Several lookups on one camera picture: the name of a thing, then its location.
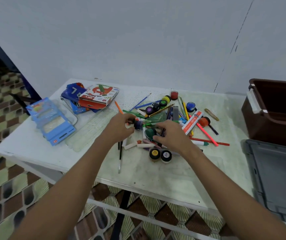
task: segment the blue pencil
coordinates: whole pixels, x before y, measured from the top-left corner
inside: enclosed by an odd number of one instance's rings
[[[145,98],[143,98],[137,105],[139,105],[140,103],[142,103],[145,99],[147,99],[148,98],[148,96],[150,96],[152,93],[150,93],[149,95],[147,95]]]
[[[148,104],[142,104],[142,105],[140,105],[140,106],[135,106],[135,109],[139,109],[139,108],[142,108],[142,107],[151,105],[152,103],[154,103],[154,102],[150,102],[150,103],[148,103]]]

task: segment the storage box lid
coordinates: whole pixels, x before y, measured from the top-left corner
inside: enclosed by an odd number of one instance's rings
[[[286,222],[286,146],[249,139],[245,151],[257,201]]]

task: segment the brown storage box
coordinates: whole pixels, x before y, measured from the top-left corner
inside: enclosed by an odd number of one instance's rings
[[[249,138],[286,146],[286,81],[251,79],[249,83],[254,96],[248,93],[242,107]],[[255,104],[255,98],[260,109],[250,103]]]

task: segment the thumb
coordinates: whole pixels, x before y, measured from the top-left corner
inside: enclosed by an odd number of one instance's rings
[[[161,143],[161,144],[164,144],[165,143],[165,137],[161,137],[161,136],[153,136],[153,140]]]
[[[129,137],[131,134],[134,133],[135,128],[134,127],[130,127],[126,129],[126,133],[128,134],[127,137]]]

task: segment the person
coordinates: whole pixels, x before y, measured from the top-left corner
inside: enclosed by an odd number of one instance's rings
[[[115,115],[80,160],[28,212],[10,240],[66,239],[76,225],[102,161],[129,137],[132,114]],[[239,239],[286,239],[286,225],[217,168],[173,121],[158,123],[165,137],[153,139],[179,153],[191,166],[228,226]]]

